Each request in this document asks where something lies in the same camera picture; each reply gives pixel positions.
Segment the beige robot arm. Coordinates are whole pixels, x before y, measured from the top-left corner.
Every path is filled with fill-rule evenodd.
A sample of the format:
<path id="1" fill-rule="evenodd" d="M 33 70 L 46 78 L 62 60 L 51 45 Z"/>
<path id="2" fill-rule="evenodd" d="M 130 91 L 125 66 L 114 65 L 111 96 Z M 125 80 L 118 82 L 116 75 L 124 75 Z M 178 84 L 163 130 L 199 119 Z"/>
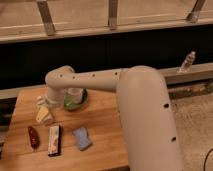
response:
<path id="1" fill-rule="evenodd" d="M 65 90 L 116 94 L 130 171 L 183 171 L 181 149 L 163 74 L 149 66 L 77 73 L 62 66 L 47 73 L 40 106 L 63 102 Z"/>

